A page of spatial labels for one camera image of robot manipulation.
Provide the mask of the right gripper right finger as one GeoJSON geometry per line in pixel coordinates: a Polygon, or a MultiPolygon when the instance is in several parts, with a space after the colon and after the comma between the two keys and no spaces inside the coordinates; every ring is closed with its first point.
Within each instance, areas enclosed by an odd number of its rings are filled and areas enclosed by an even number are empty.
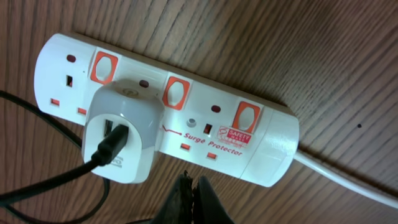
{"type": "Polygon", "coordinates": [[[205,176],[199,178],[193,189],[193,223],[234,224],[205,176]]]}

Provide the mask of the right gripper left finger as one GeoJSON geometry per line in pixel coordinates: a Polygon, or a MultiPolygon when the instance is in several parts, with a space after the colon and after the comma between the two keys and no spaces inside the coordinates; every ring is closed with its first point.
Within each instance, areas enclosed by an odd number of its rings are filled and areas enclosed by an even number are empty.
{"type": "Polygon", "coordinates": [[[169,195],[150,224],[191,224],[193,179],[185,170],[177,177],[169,195]]]}

